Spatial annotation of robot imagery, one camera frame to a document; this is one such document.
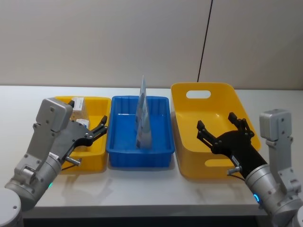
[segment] white table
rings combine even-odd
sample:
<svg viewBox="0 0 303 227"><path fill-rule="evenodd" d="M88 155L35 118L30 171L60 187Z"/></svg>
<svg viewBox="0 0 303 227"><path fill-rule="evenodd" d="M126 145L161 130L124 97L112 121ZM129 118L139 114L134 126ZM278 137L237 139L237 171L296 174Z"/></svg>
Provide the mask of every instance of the white table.
<svg viewBox="0 0 303 227"><path fill-rule="evenodd" d="M138 93L138 88L0 86L0 185L4 186L13 176L15 165L27 150L43 98ZM284 108L292 112L292 161L296 175L303 182L300 145L303 91L237 90L237 93L257 132L262 111ZM170 99L170 89L147 89L147 94ZM263 139L261 154L268 161L268 148ZM180 174L175 155L172 162L172 167L164 171L107 168L98 174L59 175L53 187L25 217L265 215L242 181L189 182Z"/></svg>

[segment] gray wall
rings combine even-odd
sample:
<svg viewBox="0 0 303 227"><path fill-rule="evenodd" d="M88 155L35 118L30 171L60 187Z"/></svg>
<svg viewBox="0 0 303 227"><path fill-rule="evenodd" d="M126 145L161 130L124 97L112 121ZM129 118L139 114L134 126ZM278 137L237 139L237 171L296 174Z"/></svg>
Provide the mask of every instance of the gray wall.
<svg viewBox="0 0 303 227"><path fill-rule="evenodd" d="M211 0L1 0L0 85L197 81ZM303 88L303 1L213 0L199 81Z"/></svg>

